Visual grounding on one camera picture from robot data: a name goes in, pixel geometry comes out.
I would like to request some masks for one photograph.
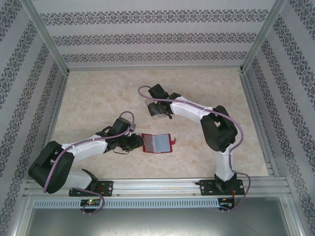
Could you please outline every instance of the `beige marble surface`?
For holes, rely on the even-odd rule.
[[[177,92],[205,106],[223,105],[245,132],[243,144],[234,151],[235,169],[251,176],[268,175],[236,69],[71,72],[54,132],[57,142],[86,139],[112,125],[126,110],[135,114],[137,133],[170,133],[177,139],[172,153],[143,153],[142,148],[128,155],[111,151],[82,160],[73,166],[75,169],[88,169],[98,178],[214,175],[214,152],[207,146],[200,124],[180,116],[158,121],[150,117],[145,99],[138,95],[137,89],[157,83],[169,94]]]

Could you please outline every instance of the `vented metal strip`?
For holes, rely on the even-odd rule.
[[[34,209],[78,209],[80,199],[38,199]],[[104,208],[205,208],[219,207],[217,198],[186,198],[186,199],[106,199]]]

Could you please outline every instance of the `metal corner post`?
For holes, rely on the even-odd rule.
[[[242,65],[242,71],[245,72],[248,70],[249,66],[252,63],[252,60],[257,55],[259,48],[261,47],[263,41],[267,37],[270,29],[272,28],[272,25],[276,21],[278,15],[280,14],[284,4],[286,3],[286,0],[276,0],[274,5],[272,6],[263,26],[261,27],[254,43],[252,44],[251,49],[247,53],[247,56],[244,60],[244,63]]]
[[[250,88],[247,75],[244,74],[241,71],[241,69],[239,69],[238,72],[239,72],[239,76],[240,76],[240,79],[241,79],[242,87],[243,87],[243,90],[244,90],[245,98],[247,100],[247,104],[248,104],[248,107],[249,107],[249,110],[250,110],[250,113],[251,113],[251,116],[252,116],[252,121],[254,123],[254,127],[255,127],[255,130],[256,130],[256,133],[257,133],[257,137],[258,137],[258,140],[259,140],[259,144],[260,144],[261,150],[263,152],[264,157],[267,159],[267,161],[270,162],[271,169],[273,171],[273,175],[275,177],[279,177],[280,174],[278,172],[278,168],[277,168],[274,156],[273,156],[273,154],[271,152],[271,148],[269,146],[269,142],[268,142],[266,133],[263,130],[263,123],[262,123],[262,120],[261,120],[261,117],[260,117],[260,114],[259,114],[259,111],[258,111],[257,104],[254,102],[255,98],[254,98],[252,90]]]
[[[36,7],[34,6],[33,1],[21,0],[21,4],[23,8],[25,9],[25,11],[27,12],[28,16],[30,17],[31,21],[35,25],[38,33],[40,34],[41,38],[46,44],[49,52],[52,54],[59,69],[62,71],[63,75],[68,75],[69,69],[61,53],[59,52],[57,46],[55,45],[53,38],[51,37],[49,31],[47,30],[43,20],[41,19]]]
[[[247,178],[241,179],[244,181],[244,187],[247,187]],[[112,179],[112,181],[114,183],[113,196],[106,198],[108,209],[214,208],[218,207],[218,197],[231,197],[201,196],[200,186],[195,184],[196,181],[200,181],[200,178]],[[250,192],[248,198],[251,199],[279,198],[290,235],[305,235],[299,216],[296,214],[294,202],[291,201],[292,193],[285,177],[253,177]],[[78,209],[80,201],[89,198],[70,198],[68,193],[69,189],[62,188],[54,194],[44,194],[41,186],[34,180],[28,180],[11,235],[25,235],[33,209]]]
[[[64,75],[64,76],[65,76],[65,78],[63,79],[61,92],[59,94],[59,97],[58,97],[58,100],[57,100],[57,104],[56,104],[56,107],[55,107],[55,110],[54,110],[54,113],[53,113],[53,116],[52,116],[52,119],[51,119],[51,124],[50,124],[49,129],[48,129],[48,135],[47,135],[47,138],[45,140],[45,145],[53,139],[53,135],[54,135],[54,132],[55,132],[57,119],[58,119],[58,116],[59,116],[61,104],[63,102],[63,96],[64,96],[65,88],[67,86],[67,82],[68,82],[68,78],[69,78],[68,75]]]

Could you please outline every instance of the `cable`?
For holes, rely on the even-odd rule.
[[[82,191],[82,192],[86,192],[86,193],[91,193],[91,194],[97,195],[97,196],[100,197],[100,199],[102,199],[102,205],[101,205],[98,209],[96,209],[95,211],[93,211],[93,212],[86,212],[86,211],[84,211],[85,207],[87,206],[87,205],[84,205],[83,208],[82,208],[82,211],[83,211],[83,214],[84,214],[84,215],[85,215],[85,214],[88,214],[88,215],[95,214],[95,213],[99,212],[99,211],[105,206],[105,199],[104,199],[104,197],[103,197],[101,194],[96,193],[96,192],[92,192],[92,191],[89,191],[89,190],[86,190],[86,189],[82,189],[82,188],[73,188],[73,189],[78,190],[78,191]]]
[[[129,154],[129,151],[127,151],[126,153],[122,153],[122,152],[117,152],[117,151],[113,150],[113,152],[116,153],[116,154],[121,154],[121,155],[127,155],[127,154]]]
[[[159,102],[179,102],[179,103],[185,103],[185,104],[191,105],[191,106],[193,106],[193,107],[195,107],[195,108],[198,108],[198,109],[204,110],[204,111],[206,111],[206,112],[210,112],[210,113],[212,113],[212,114],[215,114],[215,115],[217,115],[217,116],[221,116],[221,117],[223,117],[223,118],[226,118],[226,119],[228,119],[229,121],[233,122],[233,123],[235,124],[235,126],[239,129],[239,131],[240,131],[240,133],[241,133],[241,139],[240,139],[240,141],[239,141],[236,145],[234,145],[234,146],[230,149],[229,154],[228,154],[228,164],[229,164],[230,170],[231,170],[232,172],[234,172],[234,173],[237,174],[237,175],[246,176],[246,177],[248,178],[248,181],[249,181],[249,182],[248,182],[248,187],[247,187],[247,189],[246,189],[246,191],[245,191],[243,197],[242,197],[241,200],[239,201],[239,203],[238,203],[233,209],[230,210],[230,211],[234,211],[234,210],[240,205],[240,203],[242,203],[242,201],[245,199],[245,197],[247,196],[247,194],[248,194],[248,192],[249,192],[249,190],[250,190],[250,188],[251,188],[251,183],[252,183],[251,177],[250,177],[249,175],[247,175],[247,174],[245,174],[245,173],[242,173],[242,172],[235,171],[235,170],[233,170],[233,167],[232,167],[232,157],[231,157],[232,151],[233,151],[234,149],[236,149],[237,147],[239,147],[239,145],[241,145],[242,142],[243,142],[243,140],[244,140],[244,132],[243,132],[241,126],[239,125],[239,123],[238,123],[236,120],[234,120],[233,118],[231,118],[231,117],[229,117],[229,116],[227,116],[227,115],[225,115],[225,114],[222,114],[222,113],[220,113],[220,112],[216,112],[216,111],[213,111],[213,110],[205,109],[203,106],[200,106],[200,105],[191,103],[191,102],[189,102],[189,101],[172,100],[172,99],[159,99],[159,98],[152,98],[152,97],[146,96],[146,95],[144,95],[144,94],[142,94],[142,93],[140,92],[140,90],[141,90],[142,88],[149,88],[149,89],[151,89],[151,87],[150,87],[150,86],[147,86],[147,85],[144,85],[144,86],[140,86],[140,87],[138,88],[138,94],[140,94],[140,95],[143,96],[144,98],[147,98],[147,99],[153,100],[153,101],[159,101]]]
[[[80,145],[80,144],[84,144],[84,143],[87,143],[87,142],[94,142],[94,141],[98,141],[98,140],[113,139],[113,138],[120,137],[120,136],[124,135],[125,133],[129,132],[129,131],[131,130],[131,128],[134,127],[134,115],[133,115],[133,113],[130,112],[130,111],[125,111],[125,112],[121,113],[121,114],[119,115],[119,117],[121,117],[121,116],[122,116],[123,114],[125,114],[125,113],[131,114],[131,116],[132,116],[132,122],[131,122],[131,126],[129,126],[129,128],[128,128],[126,131],[124,131],[123,133],[118,134],[118,135],[114,135],[114,136],[109,136],[109,137],[100,137],[100,138],[96,138],[96,139],[86,139],[86,140],[82,140],[82,141],[79,141],[79,142],[77,142],[77,143],[72,144],[71,146],[69,146],[69,147],[67,147],[65,150],[63,150],[63,151],[58,155],[57,159],[55,160],[55,163],[53,164],[53,167],[51,168],[51,170],[50,170],[50,172],[49,172],[49,175],[48,175],[48,177],[47,177],[47,179],[46,179],[45,186],[44,186],[44,193],[47,192],[47,188],[48,188],[50,179],[51,179],[51,177],[52,177],[52,175],[53,175],[53,173],[54,173],[54,171],[55,171],[55,168],[56,168],[56,166],[57,166],[57,164],[58,164],[60,158],[61,158],[61,157],[63,156],[63,154],[65,154],[68,150],[70,150],[71,148],[74,148],[75,146],[78,146],[78,145]]]

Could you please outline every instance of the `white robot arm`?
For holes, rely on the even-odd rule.
[[[193,107],[192,105],[187,104],[187,102],[189,103],[193,103],[193,102],[188,101],[183,96],[177,97],[175,100],[182,100],[182,101],[185,101],[186,103],[172,102],[170,104],[172,113],[174,115],[180,115],[188,119],[191,119],[195,121],[196,123],[200,123],[200,121],[202,120],[204,116],[208,116],[210,114],[210,112],[205,111],[206,109],[213,110],[213,107],[204,107],[203,110]],[[228,181],[234,176],[234,173],[230,169],[229,163],[228,163],[229,162],[228,154],[231,147],[232,145],[229,145],[226,148],[225,152],[221,152],[221,151],[215,152],[216,161],[217,161],[216,175],[223,181]]]
[[[97,178],[84,169],[71,170],[72,164],[114,150],[116,147],[128,153],[143,146],[142,137],[131,134],[134,129],[132,123],[119,117],[112,127],[104,128],[87,140],[71,144],[58,144],[56,141],[51,141],[31,165],[29,175],[44,188],[44,192],[55,193],[62,187],[81,188],[94,192]]]
[[[151,116],[168,116],[172,119],[172,115],[180,115],[201,124],[206,143],[212,150],[216,151],[217,169],[215,179],[217,188],[222,192],[228,189],[236,179],[235,172],[230,168],[229,153],[232,144],[235,142],[237,129],[228,119],[207,111],[215,111],[229,116],[226,109],[223,106],[204,107],[188,101],[177,93],[169,95],[160,84],[149,88],[148,92],[153,100],[157,99],[157,101],[147,104]]]

